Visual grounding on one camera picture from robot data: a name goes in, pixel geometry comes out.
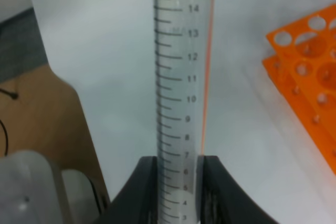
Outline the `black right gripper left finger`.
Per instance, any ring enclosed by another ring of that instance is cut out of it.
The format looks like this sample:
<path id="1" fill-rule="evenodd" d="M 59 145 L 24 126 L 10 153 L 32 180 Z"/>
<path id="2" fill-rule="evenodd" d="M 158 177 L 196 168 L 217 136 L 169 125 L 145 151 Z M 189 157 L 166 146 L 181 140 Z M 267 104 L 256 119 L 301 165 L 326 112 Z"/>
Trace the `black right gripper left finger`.
<path id="1" fill-rule="evenodd" d="M 97 223 L 157 223 L 157 171 L 155 156 L 141 157 L 130 178 Z"/>

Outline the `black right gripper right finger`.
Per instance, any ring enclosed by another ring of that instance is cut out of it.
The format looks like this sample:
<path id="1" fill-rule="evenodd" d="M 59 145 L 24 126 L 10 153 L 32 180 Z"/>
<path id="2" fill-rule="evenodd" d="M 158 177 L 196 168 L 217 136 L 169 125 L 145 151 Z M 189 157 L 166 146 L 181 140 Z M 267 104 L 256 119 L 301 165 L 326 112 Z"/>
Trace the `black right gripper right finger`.
<path id="1" fill-rule="evenodd" d="M 233 179 L 217 156 L 205 156 L 200 223 L 276 223 Z"/>

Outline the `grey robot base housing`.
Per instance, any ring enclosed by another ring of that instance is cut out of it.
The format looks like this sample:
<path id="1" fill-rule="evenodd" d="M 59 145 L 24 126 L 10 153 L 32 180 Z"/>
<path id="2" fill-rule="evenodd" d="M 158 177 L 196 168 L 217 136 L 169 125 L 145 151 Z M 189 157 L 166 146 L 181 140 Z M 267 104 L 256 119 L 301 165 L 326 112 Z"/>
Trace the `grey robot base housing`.
<path id="1" fill-rule="evenodd" d="M 84 173 L 34 151 L 1 158 L 1 223 L 94 223 L 104 193 Z"/>

